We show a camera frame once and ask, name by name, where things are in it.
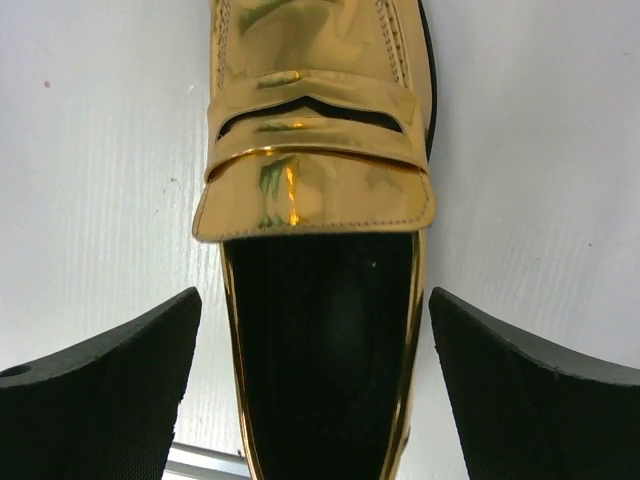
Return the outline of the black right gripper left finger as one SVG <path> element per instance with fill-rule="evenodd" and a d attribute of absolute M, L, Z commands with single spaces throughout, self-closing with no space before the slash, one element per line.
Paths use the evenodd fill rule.
<path fill-rule="evenodd" d="M 159 479 L 174 439 L 202 301 L 147 313 L 1 373 L 1 477 Z"/>

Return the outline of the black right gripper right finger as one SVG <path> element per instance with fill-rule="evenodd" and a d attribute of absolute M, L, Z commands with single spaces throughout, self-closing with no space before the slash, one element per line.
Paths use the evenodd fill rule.
<path fill-rule="evenodd" d="M 636 479 L 639 372 L 436 287 L 432 330 L 472 479 Z"/>

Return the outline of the gold pointed shoe front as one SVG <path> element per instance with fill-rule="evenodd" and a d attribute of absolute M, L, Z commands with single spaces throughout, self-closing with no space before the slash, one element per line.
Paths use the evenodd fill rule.
<path fill-rule="evenodd" d="M 254 479 L 392 479 L 436 200 L 419 1 L 214 1 L 205 187 Z"/>

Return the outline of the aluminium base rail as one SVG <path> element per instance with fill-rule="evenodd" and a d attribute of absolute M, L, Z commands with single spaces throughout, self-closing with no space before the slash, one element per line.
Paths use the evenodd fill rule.
<path fill-rule="evenodd" d="M 241 455 L 208 450 L 174 442 L 165 465 L 163 480 L 246 480 L 250 478 Z"/>

